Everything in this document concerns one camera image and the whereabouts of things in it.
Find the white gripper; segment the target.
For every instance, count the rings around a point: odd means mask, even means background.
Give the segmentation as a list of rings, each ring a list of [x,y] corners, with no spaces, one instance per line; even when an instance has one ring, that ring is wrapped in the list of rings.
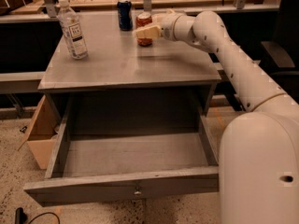
[[[185,15],[182,13],[175,13],[173,9],[168,9],[163,13],[155,13],[152,16],[153,23],[139,27],[133,31],[136,38],[140,39],[154,39],[161,35],[166,40],[184,41],[186,37],[186,29],[184,25]]]

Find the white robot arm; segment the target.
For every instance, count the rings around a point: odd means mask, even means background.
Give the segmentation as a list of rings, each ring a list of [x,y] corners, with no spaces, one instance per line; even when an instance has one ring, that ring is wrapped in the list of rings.
[[[220,145],[221,224],[299,224],[299,104],[228,35],[221,17],[169,10],[134,31],[216,55],[246,112]]]

